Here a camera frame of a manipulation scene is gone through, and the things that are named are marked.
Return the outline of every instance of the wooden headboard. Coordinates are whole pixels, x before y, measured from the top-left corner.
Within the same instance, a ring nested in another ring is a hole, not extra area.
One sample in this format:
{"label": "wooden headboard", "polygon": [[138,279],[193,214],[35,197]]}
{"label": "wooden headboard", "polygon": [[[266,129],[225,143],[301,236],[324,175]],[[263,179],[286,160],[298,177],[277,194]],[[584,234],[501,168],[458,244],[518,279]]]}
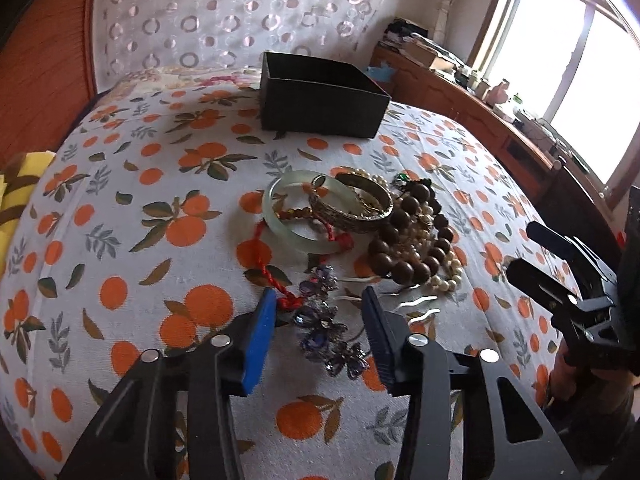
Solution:
{"label": "wooden headboard", "polygon": [[93,0],[7,5],[0,15],[0,168],[18,152],[57,150],[96,94]]}

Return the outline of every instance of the window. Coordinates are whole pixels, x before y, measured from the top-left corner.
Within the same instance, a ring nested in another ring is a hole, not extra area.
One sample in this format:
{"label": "window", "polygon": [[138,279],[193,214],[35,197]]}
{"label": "window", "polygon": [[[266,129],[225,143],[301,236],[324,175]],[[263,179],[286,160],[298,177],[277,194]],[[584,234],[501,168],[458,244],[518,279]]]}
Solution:
{"label": "window", "polygon": [[603,187],[640,123],[640,49],[622,27],[585,0],[514,0],[485,75],[508,80]]}

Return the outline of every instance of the floral bedsheet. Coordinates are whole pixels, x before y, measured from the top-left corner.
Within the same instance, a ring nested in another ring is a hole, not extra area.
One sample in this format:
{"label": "floral bedsheet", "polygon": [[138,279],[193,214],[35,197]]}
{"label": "floral bedsheet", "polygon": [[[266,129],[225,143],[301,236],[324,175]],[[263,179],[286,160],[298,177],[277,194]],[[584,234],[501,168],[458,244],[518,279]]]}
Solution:
{"label": "floral bedsheet", "polygon": [[[263,285],[255,251],[295,291],[313,257],[269,232],[252,241],[262,190],[290,170],[431,177],[465,272],[456,292],[421,305],[441,309],[424,331],[455,351],[497,349],[542,398],[559,337],[504,268],[522,256],[569,288],[575,282],[565,262],[527,238],[539,218],[494,157],[458,124],[395,103],[371,140],[264,132],[258,85],[255,70],[130,76],[69,136],[33,193],[0,283],[0,412],[43,478],[54,480],[141,351],[187,348],[255,307]],[[303,206],[303,190],[287,193],[276,206]],[[331,257],[341,276],[370,275],[368,240],[357,236],[354,250]],[[341,302],[337,319],[353,334],[362,326],[356,303]],[[374,367],[356,381],[329,378],[297,341],[293,327],[277,328],[260,385],[233,401],[246,478],[391,478],[407,399],[387,395]],[[456,394],[451,409],[456,478]],[[180,417],[177,434],[181,458]],[[177,468],[187,478],[186,461]]]}

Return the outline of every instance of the metal screw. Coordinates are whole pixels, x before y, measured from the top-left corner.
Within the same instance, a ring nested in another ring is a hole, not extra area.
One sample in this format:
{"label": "metal screw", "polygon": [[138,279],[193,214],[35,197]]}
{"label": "metal screw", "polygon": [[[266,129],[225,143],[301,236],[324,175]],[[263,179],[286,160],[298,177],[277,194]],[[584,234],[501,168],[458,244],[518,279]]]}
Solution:
{"label": "metal screw", "polygon": [[429,339],[423,334],[411,334],[409,336],[409,343],[413,346],[425,346],[429,343]]}
{"label": "metal screw", "polygon": [[231,343],[231,338],[226,334],[218,334],[211,338],[211,344],[213,346],[221,347]]}
{"label": "metal screw", "polygon": [[500,356],[495,350],[492,350],[491,348],[485,348],[484,350],[480,351],[480,358],[488,363],[497,363],[498,359],[500,359]]}
{"label": "metal screw", "polygon": [[152,363],[154,361],[157,361],[159,358],[160,358],[160,352],[155,348],[150,348],[149,350],[145,350],[144,352],[142,352],[142,355],[140,356],[140,360],[143,363]]}

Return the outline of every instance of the blue object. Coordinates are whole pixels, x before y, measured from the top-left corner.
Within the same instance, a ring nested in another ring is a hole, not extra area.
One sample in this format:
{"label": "blue object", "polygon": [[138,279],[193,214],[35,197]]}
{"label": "blue object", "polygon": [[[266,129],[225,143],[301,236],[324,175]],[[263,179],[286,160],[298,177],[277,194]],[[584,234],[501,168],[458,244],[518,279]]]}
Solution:
{"label": "blue object", "polygon": [[267,288],[255,309],[258,316],[244,355],[244,377],[242,387],[247,395],[260,382],[262,367],[267,356],[271,336],[276,326],[276,291]]}
{"label": "blue object", "polygon": [[382,62],[382,66],[367,66],[364,73],[373,81],[380,83],[391,83],[391,78],[397,72],[395,68],[391,68],[386,61]]}

